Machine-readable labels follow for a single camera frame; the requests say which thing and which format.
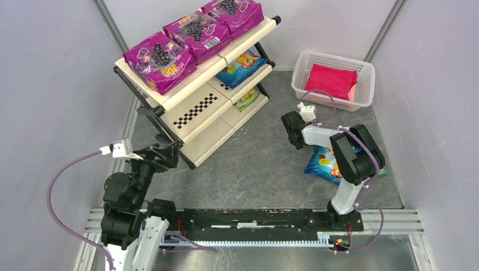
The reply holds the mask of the green Fox's candy bag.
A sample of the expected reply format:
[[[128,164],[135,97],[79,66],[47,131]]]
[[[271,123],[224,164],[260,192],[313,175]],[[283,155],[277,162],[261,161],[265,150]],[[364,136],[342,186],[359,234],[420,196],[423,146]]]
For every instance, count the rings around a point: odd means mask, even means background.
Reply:
[[[244,94],[238,101],[236,101],[233,105],[240,112],[243,112],[247,107],[253,104],[259,96],[260,96],[260,91],[255,88],[252,88],[246,94]]]

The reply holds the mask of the purple grape candy bag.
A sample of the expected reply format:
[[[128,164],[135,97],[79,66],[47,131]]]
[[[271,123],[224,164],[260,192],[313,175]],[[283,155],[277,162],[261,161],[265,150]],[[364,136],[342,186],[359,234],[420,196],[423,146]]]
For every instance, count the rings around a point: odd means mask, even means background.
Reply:
[[[150,89],[167,94],[197,70],[193,57],[163,32],[127,50],[123,58]]]
[[[232,41],[228,27],[200,10],[163,27],[163,32],[185,49],[199,65]]]
[[[251,0],[210,1],[201,11],[226,26],[235,40],[264,20],[260,3]]]

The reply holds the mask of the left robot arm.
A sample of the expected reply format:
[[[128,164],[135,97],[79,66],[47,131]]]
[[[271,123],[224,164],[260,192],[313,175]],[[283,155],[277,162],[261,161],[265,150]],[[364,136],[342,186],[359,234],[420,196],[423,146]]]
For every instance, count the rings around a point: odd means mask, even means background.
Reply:
[[[158,248],[176,215],[173,201],[153,199],[141,208],[154,174],[178,165],[180,143],[154,144],[133,150],[129,138],[100,150],[127,161],[130,173],[110,175],[104,185],[101,242],[112,258],[112,270],[151,270]]]

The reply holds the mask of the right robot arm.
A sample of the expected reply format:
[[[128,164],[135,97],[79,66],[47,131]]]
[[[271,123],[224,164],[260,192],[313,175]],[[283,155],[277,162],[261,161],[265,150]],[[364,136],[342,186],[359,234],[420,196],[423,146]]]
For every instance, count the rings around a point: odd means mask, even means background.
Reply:
[[[326,211],[320,213],[319,224],[336,226],[351,221],[360,211],[358,200],[363,190],[385,165],[384,155],[369,130],[363,124],[334,127],[317,120],[306,122],[296,111],[286,113],[281,121],[296,149],[310,145],[334,152],[342,179]]]

